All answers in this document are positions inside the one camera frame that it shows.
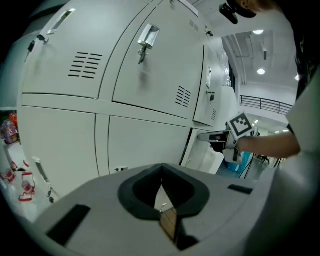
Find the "locker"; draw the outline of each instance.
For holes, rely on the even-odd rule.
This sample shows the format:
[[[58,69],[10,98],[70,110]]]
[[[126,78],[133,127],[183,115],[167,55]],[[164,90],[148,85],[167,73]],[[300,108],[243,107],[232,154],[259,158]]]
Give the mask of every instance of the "locker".
[[[99,177],[95,114],[21,106],[18,119],[27,161],[58,196]]]
[[[163,1],[161,5],[166,8],[167,12],[172,13],[176,20],[183,24],[196,37],[198,37],[200,40],[204,38],[206,35],[205,24],[200,21],[200,18],[196,14],[194,14],[180,1]]]
[[[122,63],[113,101],[187,119],[196,108],[204,46],[163,4],[152,12],[133,39]],[[143,46],[138,41],[148,29],[157,30],[158,34],[139,64]]]
[[[67,3],[41,31],[48,43],[38,41],[27,58],[23,93],[98,98],[113,49],[147,5],[141,0]]]
[[[204,173],[216,174],[224,155],[210,148],[208,142],[198,140],[198,135],[203,133],[203,130],[192,130],[181,166]]]
[[[169,163],[178,165],[190,128],[137,119],[110,117],[108,152],[114,168]]]
[[[203,67],[199,99],[193,120],[214,126],[220,108],[223,73],[219,59],[211,48],[206,47],[204,52],[207,56],[207,65]]]

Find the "ventilation slot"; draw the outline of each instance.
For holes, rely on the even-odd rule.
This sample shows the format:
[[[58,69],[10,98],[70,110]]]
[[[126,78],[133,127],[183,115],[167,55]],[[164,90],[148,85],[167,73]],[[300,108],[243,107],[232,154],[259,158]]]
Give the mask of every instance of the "ventilation slot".
[[[187,89],[179,86],[178,92],[176,94],[175,103],[177,103],[180,106],[183,106],[185,108],[189,107],[189,103],[191,100],[191,92]]]
[[[69,77],[94,79],[102,60],[102,55],[88,52],[77,52],[69,70]]]
[[[217,111],[214,109],[212,112],[211,120],[216,120]]]

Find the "hand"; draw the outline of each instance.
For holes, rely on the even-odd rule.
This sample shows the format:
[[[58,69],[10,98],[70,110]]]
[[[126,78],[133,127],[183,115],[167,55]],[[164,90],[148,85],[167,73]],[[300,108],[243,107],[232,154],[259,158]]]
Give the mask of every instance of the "hand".
[[[239,152],[246,152],[246,148],[248,146],[248,138],[242,137],[238,140],[235,147],[239,150]]]

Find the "locker handle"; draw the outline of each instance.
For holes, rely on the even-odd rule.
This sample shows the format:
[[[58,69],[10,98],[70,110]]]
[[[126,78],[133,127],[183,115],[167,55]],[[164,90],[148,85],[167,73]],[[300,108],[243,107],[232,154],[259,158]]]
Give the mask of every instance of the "locker handle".
[[[44,181],[47,182],[47,183],[49,183],[50,181],[49,181],[49,179],[48,179],[48,177],[47,177],[47,175],[46,175],[46,173],[45,173],[45,171],[44,171],[44,169],[43,169],[43,167],[42,167],[42,165],[41,165],[41,160],[40,160],[40,158],[35,157],[35,156],[32,156],[31,158],[32,158],[32,160],[35,162],[35,165],[36,165],[39,173],[40,173],[41,176],[43,177]]]
[[[46,33],[47,35],[52,35],[57,33],[58,28],[61,26],[61,24],[71,15],[74,13],[76,9],[71,8],[67,11],[65,11],[55,22],[55,24],[52,26],[52,28]]]
[[[206,76],[206,86],[210,89],[210,83],[211,83],[211,67],[208,66],[208,70],[207,70],[207,76]]]
[[[159,32],[160,28],[158,28],[157,26],[152,24],[146,25],[138,40],[138,44],[144,47],[146,46],[146,48],[152,50]]]

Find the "black railing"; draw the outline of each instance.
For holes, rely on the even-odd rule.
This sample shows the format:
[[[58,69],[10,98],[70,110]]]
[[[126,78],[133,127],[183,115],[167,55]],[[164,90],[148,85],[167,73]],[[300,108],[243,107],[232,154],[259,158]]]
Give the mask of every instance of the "black railing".
[[[289,110],[291,110],[292,105],[279,102],[272,99],[267,98],[258,98],[258,97],[251,97],[251,96],[245,96],[241,95],[241,106],[247,106],[251,108],[261,109],[261,110],[267,110],[271,112],[275,112],[281,115],[286,115]]]

